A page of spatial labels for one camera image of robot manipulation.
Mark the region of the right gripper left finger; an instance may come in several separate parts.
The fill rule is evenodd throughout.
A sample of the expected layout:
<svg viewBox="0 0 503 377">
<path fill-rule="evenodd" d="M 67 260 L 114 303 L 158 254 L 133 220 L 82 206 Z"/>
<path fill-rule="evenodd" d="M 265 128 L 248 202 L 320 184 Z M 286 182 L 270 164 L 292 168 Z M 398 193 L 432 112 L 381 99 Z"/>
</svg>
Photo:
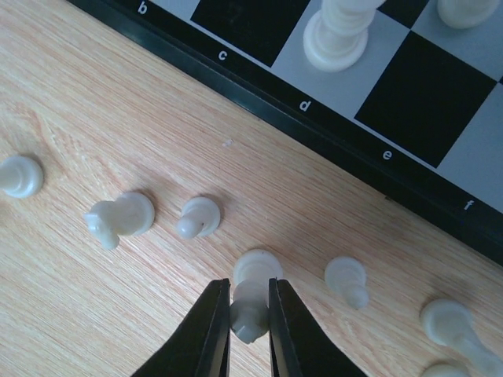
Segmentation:
<svg viewBox="0 0 503 377">
<path fill-rule="evenodd" d="M 228 376 L 229 289 L 211 281 L 171 337 L 135 372 L 136 376 Z"/>
</svg>

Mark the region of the white bishop piece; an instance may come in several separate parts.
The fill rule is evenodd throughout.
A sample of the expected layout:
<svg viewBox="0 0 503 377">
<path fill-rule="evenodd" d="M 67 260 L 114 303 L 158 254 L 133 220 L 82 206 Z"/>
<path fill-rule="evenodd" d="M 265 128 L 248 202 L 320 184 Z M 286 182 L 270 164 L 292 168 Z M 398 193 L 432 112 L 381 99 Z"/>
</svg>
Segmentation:
<svg viewBox="0 0 503 377">
<path fill-rule="evenodd" d="M 470 377 L 470 374 L 459 365 L 440 363 L 426 368 L 421 377 Z"/>
</svg>

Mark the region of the white king piece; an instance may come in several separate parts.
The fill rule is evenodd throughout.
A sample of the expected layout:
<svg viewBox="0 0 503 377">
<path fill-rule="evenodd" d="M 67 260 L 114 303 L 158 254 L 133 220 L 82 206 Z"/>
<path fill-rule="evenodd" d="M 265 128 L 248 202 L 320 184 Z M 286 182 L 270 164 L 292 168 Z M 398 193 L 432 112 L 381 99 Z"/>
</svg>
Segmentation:
<svg viewBox="0 0 503 377">
<path fill-rule="evenodd" d="M 269 280 L 284 277 L 281 263 L 269 251 L 254 249 L 244 253 L 233 268 L 233 303 L 230 327 L 245 344 L 269 330 Z"/>
</svg>

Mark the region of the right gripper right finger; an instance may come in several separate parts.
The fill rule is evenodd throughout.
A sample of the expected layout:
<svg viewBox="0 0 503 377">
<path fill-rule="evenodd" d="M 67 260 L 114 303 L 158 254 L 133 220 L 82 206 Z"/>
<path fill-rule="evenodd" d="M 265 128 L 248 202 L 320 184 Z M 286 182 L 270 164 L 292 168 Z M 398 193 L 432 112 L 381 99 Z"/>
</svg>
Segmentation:
<svg viewBox="0 0 503 377">
<path fill-rule="evenodd" d="M 269 280 L 272 376 L 356 376 L 358 366 L 324 333 L 287 280 Z"/>
</svg>

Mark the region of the white queen piece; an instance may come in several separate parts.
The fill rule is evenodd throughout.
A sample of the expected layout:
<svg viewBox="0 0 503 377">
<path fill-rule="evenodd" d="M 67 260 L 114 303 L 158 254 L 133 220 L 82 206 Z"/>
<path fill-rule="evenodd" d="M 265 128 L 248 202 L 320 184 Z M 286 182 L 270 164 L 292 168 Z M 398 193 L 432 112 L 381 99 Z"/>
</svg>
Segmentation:
<svg viewBox="0 0 503 377">
<path fill-rule="evenodd" d="M 365 51 L 368 28 L 384 0 L 323 0 L 303 32 L 303 50 L 318 70 L 338 72 Z"/>
</svg>

